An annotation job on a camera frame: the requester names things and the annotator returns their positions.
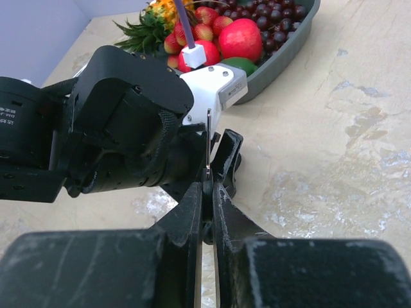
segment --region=white connector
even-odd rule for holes
[[[207,61],[204,46],[201,44],[195,44],[193,49],[188,47],[183,48],[182,56],[186,65],[193,69],[196,69]]]

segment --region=black strap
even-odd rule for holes
[[[159,117],[162,124],[162,134],[159,145],[155,150],[151,161],[145,163],[142,158],[125,158],[128,171],[138,178],[146,178],[162,167],[167,159],[170,143],[179,128],[177,117],[172,112],[161,110],[159,112]]]

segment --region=fruit tray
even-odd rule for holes
[[[246,2],[248,0],[238,0],[239,4],[245,4]],[[241,105],[252,100],[267,88],[291,63],[307,41],[313,18],[320,8],[320,0],[295,0],[295,4],[305,6],[308,11],[307,16],[290,39],[247,78],[249,91],[235,105]]]

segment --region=robotic arm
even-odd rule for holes
[[[96,50],[79,77],[43,89],[2,77],[0,197],[54,202],[63,186],[75,198],[191,183],[222,111],[246,93],[242,70],[222,64],[178,77],[113,46]]]

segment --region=metal pin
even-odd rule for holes
[[[207,109],[207,144],[206,144],[206,156],[205,156],[205,175],[207,179],[210,179],[211,174],[211,109]]]

